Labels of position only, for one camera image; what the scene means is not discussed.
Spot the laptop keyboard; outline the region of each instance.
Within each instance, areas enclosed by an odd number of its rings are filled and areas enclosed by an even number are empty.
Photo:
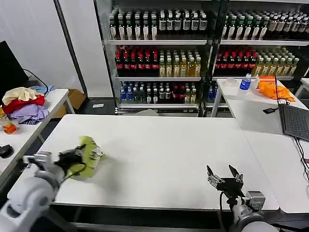
[[[295,136],[309,138],[309,130],[302,109],[286,106],[284,107],[284,117],[287,131],[290,131]]]

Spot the purple cloth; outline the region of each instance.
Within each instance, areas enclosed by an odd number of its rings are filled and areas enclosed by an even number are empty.
[[[9,115],[11,118],[17,119],[19,124],[37,124],[42,122],[49,115],[48,110],[36,104],[26,105],[23,108],[14,111]]]

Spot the laptop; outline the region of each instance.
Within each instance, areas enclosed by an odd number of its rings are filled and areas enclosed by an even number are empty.
[[[278,83],[275,76],[277,103],[283,134],[309,141],[309,110],[289,105],[288,101],[278,96]]]
[[[6,91],[22,86],[28,76],[5,41],[0,42],[0,105]]]

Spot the computer mouse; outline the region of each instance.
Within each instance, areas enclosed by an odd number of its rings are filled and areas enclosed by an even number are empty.
[[[0,146],[0,157],[5,159],[13,154],[14,150],[10,145]]]

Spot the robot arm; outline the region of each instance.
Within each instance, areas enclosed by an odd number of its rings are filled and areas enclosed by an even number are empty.
[[[243,175],[229,165],[234,178],[220,178],[215,175],[207,165],[208,181],[218,191],[227,197],[227,203],[234,215],[234,224],[231,232],[278,232],[278,230],[264,222],[261,213],[265,203],[265,196],[260,191],[248,191],[246,196],[242,193]]]
[[[48,210],[60,188],[68,169],[82,163],[83,147],[68,150],[59,155],[59,161],[51,161],[50,152],[39,152],[24,156],[24,163],[36,164],[38,171],[34,177],[19,181],[10,199],[0,210],[2,232],[27,232],[34,222]]]

